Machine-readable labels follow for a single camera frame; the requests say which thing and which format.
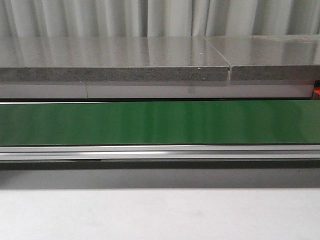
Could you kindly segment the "red plate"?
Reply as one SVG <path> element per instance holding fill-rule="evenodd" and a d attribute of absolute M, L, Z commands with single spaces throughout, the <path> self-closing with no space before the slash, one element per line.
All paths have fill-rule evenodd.
<path fill-rule="evenodd" d="M 312 92 L 312 100 L 320 100 L 320 87 L 315 87 Z"/>

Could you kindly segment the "green conveyor belt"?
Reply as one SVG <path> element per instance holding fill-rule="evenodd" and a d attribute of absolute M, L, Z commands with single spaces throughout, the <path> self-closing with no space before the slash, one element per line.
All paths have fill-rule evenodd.
<path fill-rule="evenodd" d="M 317 100 L 2 104 L 3 146 L 317 144 Z"/>

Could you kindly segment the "aluminium conveyor frame rail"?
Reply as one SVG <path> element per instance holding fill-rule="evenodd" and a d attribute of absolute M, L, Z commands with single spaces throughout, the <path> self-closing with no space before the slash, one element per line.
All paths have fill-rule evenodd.
<path fill-rule="evenodd" d="M 320 159 L 318 144 L 189 144 L 1 147 L 2 163 L 231 162 Z"/>

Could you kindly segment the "grey stone counter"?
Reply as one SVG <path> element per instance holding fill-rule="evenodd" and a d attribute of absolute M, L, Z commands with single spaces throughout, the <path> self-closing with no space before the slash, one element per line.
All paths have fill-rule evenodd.
<path fill-rule="evenodd" d="M 2 37 L 2 99 L 312 99 L 317 35 Z"/>

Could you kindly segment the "white pleated curtain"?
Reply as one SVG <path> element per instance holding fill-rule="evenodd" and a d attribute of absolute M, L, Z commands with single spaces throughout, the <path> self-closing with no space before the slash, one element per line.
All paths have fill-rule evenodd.
<path fill-rule="evenodd" d="M 306 35 L 317 0 L 3 0 L 3 37 Z"/>

